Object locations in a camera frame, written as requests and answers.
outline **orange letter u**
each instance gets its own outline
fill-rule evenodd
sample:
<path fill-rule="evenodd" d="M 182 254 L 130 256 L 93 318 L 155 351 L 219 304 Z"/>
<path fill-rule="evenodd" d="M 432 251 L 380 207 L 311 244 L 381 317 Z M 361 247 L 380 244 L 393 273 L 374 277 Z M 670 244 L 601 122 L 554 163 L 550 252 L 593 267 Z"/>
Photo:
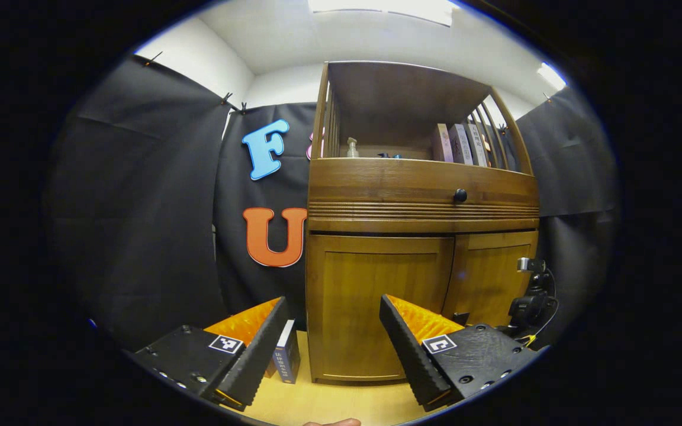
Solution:
<path fill-rule="evenodd" d="M 304 221 L 306 208 L 287 208 L 281 216 L 288 222 L 288 243 L 282 253 L 270 250 L 268 246 L 268 223 L 275 216 L 270 208 L 247 208 L 246 249 L 258 264 L 272 267 L 287 267 L 298 262 L 304 249 Z"/>

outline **blue object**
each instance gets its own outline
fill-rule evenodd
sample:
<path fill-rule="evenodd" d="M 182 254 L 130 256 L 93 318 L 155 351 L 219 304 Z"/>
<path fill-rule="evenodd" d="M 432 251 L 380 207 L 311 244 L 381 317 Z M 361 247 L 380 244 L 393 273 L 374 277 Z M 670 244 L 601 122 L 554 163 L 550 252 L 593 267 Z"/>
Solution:
<path fill-rule="evenodd" d="M 260 180 L 281 168 L 281 162 L 274 160 L 270 151 L 273 151 L 277 156 L 284 153 L 284 138 L 279 134 L 273 134 L 268 140 L 268 134 L 286 133 L 287 131 L 289 131 L 288 122 L 280 119 L 243 137 L 241 143 L 246 143 L 249 146 L 249 155 L 252 157 L 253 169 L 249 173 L 252 180 Z"/>

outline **white ceiling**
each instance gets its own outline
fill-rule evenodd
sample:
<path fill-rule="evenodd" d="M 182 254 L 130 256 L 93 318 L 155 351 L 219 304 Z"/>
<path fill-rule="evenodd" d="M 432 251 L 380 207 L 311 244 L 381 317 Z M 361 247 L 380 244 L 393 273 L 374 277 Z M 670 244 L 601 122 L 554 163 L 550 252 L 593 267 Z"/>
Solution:
<path fill-rule="evenodd" d="M 455 10 L 445 27 L 374 11 L 313 14 L 307 0 L 230 0 L 200 18 L 255 75 L 325 60 L 389 60 L 457 73 L 533 105 L 556 92 L 536 73 L 541 57 L 471 10 Z"/>

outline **wooden cabinet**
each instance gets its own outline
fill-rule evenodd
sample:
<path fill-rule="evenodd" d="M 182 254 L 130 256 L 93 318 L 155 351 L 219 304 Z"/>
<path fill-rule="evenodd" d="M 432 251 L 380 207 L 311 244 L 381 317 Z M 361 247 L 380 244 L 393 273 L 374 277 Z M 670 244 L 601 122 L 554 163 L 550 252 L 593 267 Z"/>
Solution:
<path fill-rule="evenodd" d="M 378 319 L 381 295 L 439 312 L 452 269 L 454 238 L 309 235 L 307 247 L 313 379 L 404 378 Z"/>
<path fill-rule="evenodd" d="M 509 305 L 528 284 L 528 274 L 517 272 L 517 260 L 533 257 L 537 240 L 536 231 L 457 235 L 441 315 L 470 312 L 471 324 L 509 324 Z"/>
<path fill-rule="evenodd" d="M 511 151 L 485 107 L 489 98 Z M 460 123 L 480 124 L 492 167 L 433 161 L 436 124 Z M 313 129 L 325 129 L 322 145 L 312 144 L 307 200 L 313 380 L 404 377 L 378 319 L 384 293 L 449 319 L 470 312 L 471 323 L 509 323 L 512 299 L 529 278 L 517 259 L 536 251 L 538 183 L 493 87 L 427 67 L 333 62 L 324 66 Z M 344 157 L 348 137 L 360 157 Z"/>

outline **white wall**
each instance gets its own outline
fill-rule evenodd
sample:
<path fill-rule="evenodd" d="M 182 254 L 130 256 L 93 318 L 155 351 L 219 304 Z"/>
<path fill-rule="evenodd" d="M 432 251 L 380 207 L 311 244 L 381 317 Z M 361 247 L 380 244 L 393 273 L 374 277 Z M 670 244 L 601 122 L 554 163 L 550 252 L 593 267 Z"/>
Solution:
<path fill-rule="evenodd" d="M 264 73 L 246 92 L 247 108 L 296 102 L 317 102 L 323 65 L 305 65 Z"/>
<path fill-rule="evenodd" d="M 320 90 L 320 78 L 323 73 L 322 64 L 290 67 L 258 75 L 252 81 L 246 92 L 247 108 L 262 105 L 278 105 L 293 102 L 317 102 L 317 92 Z M 506 90 L 496 89 L 509 113 L 515 120 L 528 113 L 536 105 L 520 99 Z M 487 102 L 491 118 L 500 126 L 504 123 L 501 113 L 492 102 Z"/>
<path fill-rule="evenodd" d="M 241 108 L 254 73 L 241 57 L 201 19 L 188 19 L 141 46 L 136 54 L 178 71 L 219 96 L 232 92 L 230 103 Z"/>

